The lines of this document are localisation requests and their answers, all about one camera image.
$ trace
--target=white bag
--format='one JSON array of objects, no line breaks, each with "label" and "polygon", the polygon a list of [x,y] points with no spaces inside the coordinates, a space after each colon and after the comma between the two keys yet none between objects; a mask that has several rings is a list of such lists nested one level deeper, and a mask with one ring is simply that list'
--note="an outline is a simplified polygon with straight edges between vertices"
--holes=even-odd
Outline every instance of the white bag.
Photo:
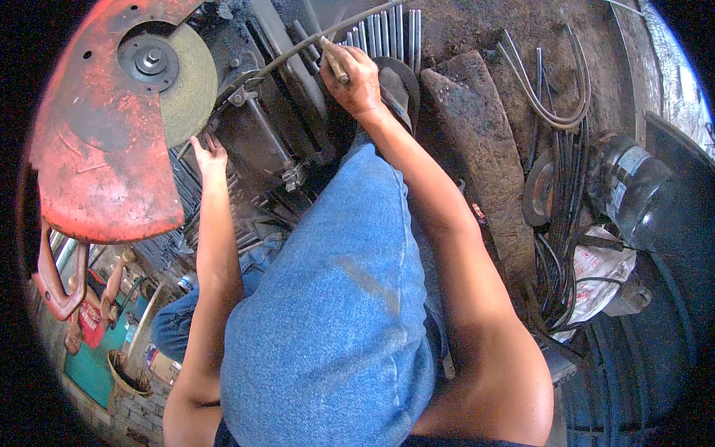
[{"label": "white bag", "polygon": [[[617,240],[602,227],[591,227],[588,236],[601,239]],[[624,283],[634,268],[636,268],[636,251],[624,248],[622,252],[608,248],[587,247],[577,245],[573,255],[573,269],[576,280],[586,277],[607,277]],[[616,296],[620,285],[602,280],[589,280],[576,284],[576,306],[568,324],[590,320],[601,312]],[[560,324],[564,315],[556,324]],[[567,330],[553,334],[551,337],[561,343],[573,337],[576,330]]]}]

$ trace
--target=red shirt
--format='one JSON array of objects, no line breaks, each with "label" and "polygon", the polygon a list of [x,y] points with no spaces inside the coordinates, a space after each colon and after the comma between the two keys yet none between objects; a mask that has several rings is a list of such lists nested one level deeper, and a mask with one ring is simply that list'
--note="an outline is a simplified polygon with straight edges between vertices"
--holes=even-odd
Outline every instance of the red shirt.
[{"label": "red shirt", "polygon": [[[98,283],[106,284],[104,280],[92,270],[88,269],[87,273],[92,275]],[[68,319],[70,323],[72,322],[72,316],[73,315],[70,315]],[[82,330],[82,340],[90,348],[99,346],[99,342],[102,341],[102,337],[104,337],[104,333],[106,332],[99,324],[100,321],[102,321],[102,317],[99,314],[99,309],[89,304],[87,300],[82,300],[79,304],[79,329]]]}]

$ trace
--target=cardboard box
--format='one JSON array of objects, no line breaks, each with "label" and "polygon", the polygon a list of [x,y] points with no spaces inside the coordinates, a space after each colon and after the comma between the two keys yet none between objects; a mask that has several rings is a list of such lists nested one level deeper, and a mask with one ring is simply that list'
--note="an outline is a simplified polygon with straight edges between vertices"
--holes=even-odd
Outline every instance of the cardboard box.
[{"label": "cardboard box", "polygon": [[152,361],[149,364],[149,370],[168,383],[169,386],[174,386],[174,382],[176,382],[181,372],[181,363],[174,362],[159,350],[155,350]]}]

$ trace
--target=red handle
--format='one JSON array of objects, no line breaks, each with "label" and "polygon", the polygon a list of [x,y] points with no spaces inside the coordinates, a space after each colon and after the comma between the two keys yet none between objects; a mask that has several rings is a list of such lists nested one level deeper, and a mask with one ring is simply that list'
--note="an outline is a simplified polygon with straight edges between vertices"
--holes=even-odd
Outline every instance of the red handle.
[{"label": "red handle", "polygon": [[65,321],[77,309],[77,306],[84,299],[87,291],[87,254],[89,244],[80,242],[77,245],[77,289],[67,295],[62,286],[57,266],[54,263],[52,249],[49,246],[50,227],[47,221],[42,218],[42,233],[40,234],[40,256],[37,258],[37,273],[32,274],[32,279],[37,285],[40,295],[45,304],[49,306],[52,315],[57,320]]}]

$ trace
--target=person in red shirt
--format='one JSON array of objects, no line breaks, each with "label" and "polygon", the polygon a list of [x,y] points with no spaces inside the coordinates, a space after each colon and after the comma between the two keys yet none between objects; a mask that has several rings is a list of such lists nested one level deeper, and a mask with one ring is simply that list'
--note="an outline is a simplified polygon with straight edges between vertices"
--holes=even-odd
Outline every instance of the person in red shirt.
[{"label": "person in red shirt", "polygon": [[[125,250],[106,283],[95,272],[87,270],[87,292],[77,309],[70,315],[69,329],[64,336],[64,347],[70,355],[77,355],[83,341],[90,348],[99,346],[109,325],[119,318],[118,306],[113,304],[117,300],[119,286],[122,284],[124,267],[132,261],[134,261],[134,253]],[[69,278],[68,283],[70,293],[74,292],[77,288],[75,275]]]}]

